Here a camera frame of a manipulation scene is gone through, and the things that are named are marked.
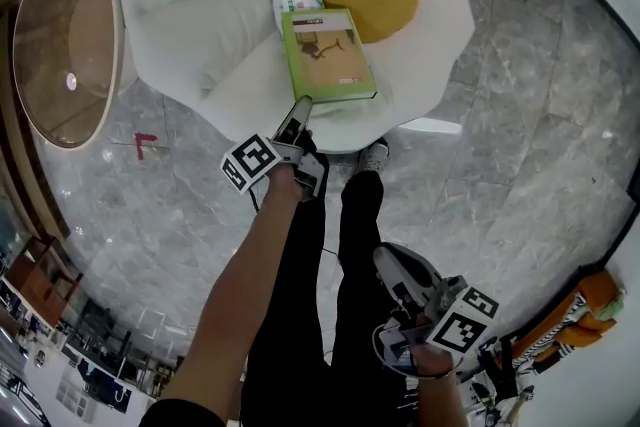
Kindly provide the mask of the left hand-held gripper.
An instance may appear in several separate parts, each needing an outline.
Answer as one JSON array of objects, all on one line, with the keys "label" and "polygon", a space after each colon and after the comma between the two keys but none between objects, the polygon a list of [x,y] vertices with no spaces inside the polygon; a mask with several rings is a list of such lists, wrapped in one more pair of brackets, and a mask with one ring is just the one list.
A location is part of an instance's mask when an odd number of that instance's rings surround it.
[{"label": "left hand-held gripper", "polygon": [[319,195],[324,166],[316,158],[315,145],[306,130],[312,107],[309,96],[300,97],[272,140],[254,134],[224,154],[220,169],[238,193],[249,191],[274,167],[289,165],[303,189],[303,200]]}]

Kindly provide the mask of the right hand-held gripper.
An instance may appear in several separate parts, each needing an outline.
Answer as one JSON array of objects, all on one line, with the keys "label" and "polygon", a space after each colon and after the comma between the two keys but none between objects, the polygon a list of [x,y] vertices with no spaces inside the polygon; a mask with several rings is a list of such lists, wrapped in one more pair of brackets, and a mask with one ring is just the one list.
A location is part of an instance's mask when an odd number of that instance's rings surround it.
[{"label": "right hand-held gripper", "polygon": [[464,355],[495,320],[499,302],[461,275],[443,278],[421,255],[400,245],[380,245],[374,264],[400,306],[397,320],[372,333],[376,357],[396,373],[415,373],[411,347],[431,344]]}]

